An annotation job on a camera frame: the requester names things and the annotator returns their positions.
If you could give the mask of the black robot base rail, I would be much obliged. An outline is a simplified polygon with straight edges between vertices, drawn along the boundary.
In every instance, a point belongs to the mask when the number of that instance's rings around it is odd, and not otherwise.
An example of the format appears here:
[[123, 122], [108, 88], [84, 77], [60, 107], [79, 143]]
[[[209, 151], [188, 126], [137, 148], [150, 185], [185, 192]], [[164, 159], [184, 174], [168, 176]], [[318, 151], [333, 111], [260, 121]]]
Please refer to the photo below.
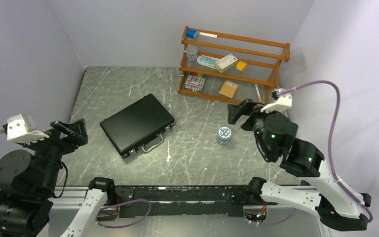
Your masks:
[[249, 208], [264, 202], [248, 194], [246, 185], [218, 186], [116, 186], [123, 205], [120, 218], [226, 214], [243, 217]]

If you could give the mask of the black poker chip case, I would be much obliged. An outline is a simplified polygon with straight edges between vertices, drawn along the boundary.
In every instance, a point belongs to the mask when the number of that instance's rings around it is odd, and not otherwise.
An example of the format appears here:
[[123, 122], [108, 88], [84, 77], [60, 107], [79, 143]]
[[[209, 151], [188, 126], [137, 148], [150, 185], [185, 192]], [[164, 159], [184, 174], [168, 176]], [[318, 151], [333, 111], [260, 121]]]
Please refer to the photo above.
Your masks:
[[153, 95], [148, 94], [100, 122], [100, 127], [122, 158], [139, 150], [149, 153], [164, 142], [175, 119]]

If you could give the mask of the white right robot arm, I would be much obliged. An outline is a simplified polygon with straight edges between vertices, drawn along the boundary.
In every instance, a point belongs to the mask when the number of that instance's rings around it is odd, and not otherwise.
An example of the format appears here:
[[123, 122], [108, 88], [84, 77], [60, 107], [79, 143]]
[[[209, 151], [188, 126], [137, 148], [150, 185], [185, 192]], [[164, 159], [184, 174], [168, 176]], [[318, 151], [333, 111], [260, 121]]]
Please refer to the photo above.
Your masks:
[[281, 161], [280, 168], [300, 178], [314, 189], [301, 191], [253, 177], [248, 184], [251, 204], [276, 202], [316, 216], [328, 228], [364, 231], [371, 221], [371, 196], [359, 193], [335, 175], [330, 161], [311, 142], [296, 137], [298, 125], [280, 112], [246, 112], [241, 125], [252, 131], [258, 150], [266, 162]]

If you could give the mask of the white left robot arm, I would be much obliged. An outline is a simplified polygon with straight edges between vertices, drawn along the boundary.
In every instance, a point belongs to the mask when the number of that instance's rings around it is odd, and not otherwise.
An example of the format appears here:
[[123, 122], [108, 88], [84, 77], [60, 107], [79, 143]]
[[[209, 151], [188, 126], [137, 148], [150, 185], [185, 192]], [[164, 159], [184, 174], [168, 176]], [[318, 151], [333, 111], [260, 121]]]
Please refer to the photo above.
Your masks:
[[[174, 118], [152, 95], [122, 109], [101, 122], [118, 151], [129, 156], [155, 138], [162, 138]], [[86, 123], [54, 121], [41, 132], [30, 115], [8, 120], [1, 133], [22, 146], [0, 159], [0, 237], [36, 237], [49, 222], [56, 182], [67, 169], [64, 155], [88, 142]], [[63, 232], [65, 237], [83, 237], [105, 217], [155, 215], [227, 214], [242, 216], [248, 205], [261, 205], [264, 179], [254, 177], [248, 185], [218, 186], [117, 186], [113, 179], [95, 177], [85, 188], [83, 203]]]

